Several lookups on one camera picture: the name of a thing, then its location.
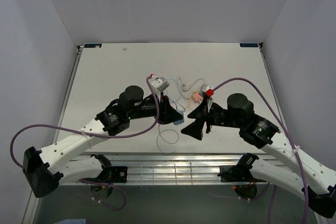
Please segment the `blue charger plug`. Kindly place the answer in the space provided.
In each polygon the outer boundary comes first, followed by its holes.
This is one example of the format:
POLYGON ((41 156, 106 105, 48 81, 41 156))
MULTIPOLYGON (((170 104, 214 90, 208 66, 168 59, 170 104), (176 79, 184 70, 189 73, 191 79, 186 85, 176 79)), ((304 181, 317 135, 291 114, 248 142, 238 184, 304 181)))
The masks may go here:
POLYGON ((184 123, 184 119, 177 120, 177 121, 173 122, 174 125, 181 125, 183 123, 184 123))

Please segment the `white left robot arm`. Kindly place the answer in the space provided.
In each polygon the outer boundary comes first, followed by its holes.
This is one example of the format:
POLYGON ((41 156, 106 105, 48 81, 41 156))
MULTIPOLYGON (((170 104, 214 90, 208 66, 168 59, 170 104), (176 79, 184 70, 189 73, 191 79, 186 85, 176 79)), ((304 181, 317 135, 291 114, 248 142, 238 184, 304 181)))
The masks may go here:
POLYGON ((182 120, 163 93, 144 96, 138 86, 129 86, 98 113, 79 134, 71 134, 53 145, 39 150, 30 147, 24 152, 23 173, 37 198, 42 198, 64 183, 86 180, 93 183, 118 181, 118 173, 110 161, 101 154, 88 159, 74 158, 91 147, 120 135, 134 119, 154 118, 158 124, 182 120))

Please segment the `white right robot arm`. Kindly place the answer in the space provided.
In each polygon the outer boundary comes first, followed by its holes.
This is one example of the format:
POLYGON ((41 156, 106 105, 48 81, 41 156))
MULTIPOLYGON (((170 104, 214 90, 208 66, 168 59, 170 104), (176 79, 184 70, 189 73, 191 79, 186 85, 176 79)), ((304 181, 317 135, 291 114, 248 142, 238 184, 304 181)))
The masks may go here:
POLYGON ((292 148, 286 135, 266 118, 254 112, 254 105, 245 95, 235 93, 227 98, 227 108, 207 100, 188 115, 194 122, 181 133, 197 140, 212 126, 237 128, 247 143, 282 162, 286 169, 265 162, 255 154, 245 153, 237 165, 221 171, 228 181, 263 180, 281 187, 307 201, 311 210, 332 218, 335 214, 335 171, 323 166, 299 147, 292 148))

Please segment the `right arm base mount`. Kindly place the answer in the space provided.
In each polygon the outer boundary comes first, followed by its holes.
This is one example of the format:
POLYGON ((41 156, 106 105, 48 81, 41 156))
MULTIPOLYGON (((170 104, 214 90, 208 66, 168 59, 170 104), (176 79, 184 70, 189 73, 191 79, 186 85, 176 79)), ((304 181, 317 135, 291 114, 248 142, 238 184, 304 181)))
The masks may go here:
POLYGON ((238 163, 227 169, 225 166, 219 167, 217 176, 221 182, 266 182, 262 179, 254 178, 250 172, 255 160, 258 160, 257 155, 245 153, 238 161, 238 163))

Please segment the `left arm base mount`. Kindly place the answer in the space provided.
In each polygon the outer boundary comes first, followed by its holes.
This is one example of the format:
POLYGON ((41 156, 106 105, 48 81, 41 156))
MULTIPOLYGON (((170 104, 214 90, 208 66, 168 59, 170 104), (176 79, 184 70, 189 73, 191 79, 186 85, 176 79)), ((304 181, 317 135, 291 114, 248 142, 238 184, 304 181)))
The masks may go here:
POLYGON ((102 171, 96 177, 89 178, 95 183, 126 183, 128 175, 127 166, 112 166, 111 162, 102 154, 91 155, 100 162, 102 171))

